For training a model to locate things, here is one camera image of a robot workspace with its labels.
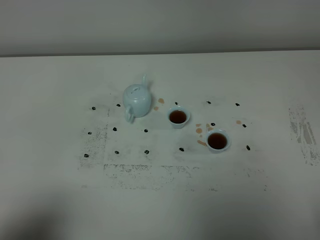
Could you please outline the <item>pale blue near teacup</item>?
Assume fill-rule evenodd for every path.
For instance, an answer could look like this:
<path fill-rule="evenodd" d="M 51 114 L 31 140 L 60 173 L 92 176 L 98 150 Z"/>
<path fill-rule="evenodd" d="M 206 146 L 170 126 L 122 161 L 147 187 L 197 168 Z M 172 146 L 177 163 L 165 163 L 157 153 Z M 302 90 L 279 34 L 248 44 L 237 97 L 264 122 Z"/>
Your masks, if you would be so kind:
<path fill-rule="evenodd" d="M 231 138 L 223 129 L 213 129 L 207 132 L 205 143 L 210 152 L 222 153 L 231 146 Z"/>

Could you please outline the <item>pale blue porcelain teapot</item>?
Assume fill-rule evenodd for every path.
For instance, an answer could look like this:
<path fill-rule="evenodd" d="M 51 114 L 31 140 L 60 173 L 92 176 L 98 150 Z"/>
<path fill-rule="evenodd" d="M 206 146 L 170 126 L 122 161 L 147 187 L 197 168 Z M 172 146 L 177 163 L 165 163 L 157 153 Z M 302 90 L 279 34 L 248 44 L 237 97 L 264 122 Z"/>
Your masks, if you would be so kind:
<path fill-rule="evenodd" d="M 145 116 L 151 108 L 152 94 L 147 83 L 147 75 L 145 74 L 140 84 L 132 84 L 128 86 L 122 96 L 125 108 L 125 120 L 132 123 L 134 118 Z"/>

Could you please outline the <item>pale blue far teacup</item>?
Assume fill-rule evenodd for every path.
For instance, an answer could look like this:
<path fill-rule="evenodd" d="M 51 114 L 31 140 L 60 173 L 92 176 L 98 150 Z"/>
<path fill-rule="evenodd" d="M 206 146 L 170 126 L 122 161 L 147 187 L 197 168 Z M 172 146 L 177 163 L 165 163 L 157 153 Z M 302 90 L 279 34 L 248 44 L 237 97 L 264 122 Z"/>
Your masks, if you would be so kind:
<path fill-rule="evenodd" d="M 190 117 L 191 113 L 180 105 L 171 107 L 167 112 L 167 119 L 174 129 L 183 128 Z"/>

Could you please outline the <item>pale blue teacup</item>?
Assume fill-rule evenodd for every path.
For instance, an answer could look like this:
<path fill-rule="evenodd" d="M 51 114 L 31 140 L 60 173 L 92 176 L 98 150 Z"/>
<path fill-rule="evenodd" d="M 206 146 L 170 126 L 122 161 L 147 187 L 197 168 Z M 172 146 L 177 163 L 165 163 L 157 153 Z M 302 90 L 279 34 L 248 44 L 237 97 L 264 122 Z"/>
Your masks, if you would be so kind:
<path fill-rule="evenodd" d="M 213 129 L 207 132 L 205 143 L 210 152 L 222 153 L 231 146 L 231 138 L 223 129 Z"/>
<path fill-rule="evenodd" d="M 171 107 L 167 112 L 167 119 L 174 129 L 183 128 L 190 117 L 191 113 L 180 105 Z"/>

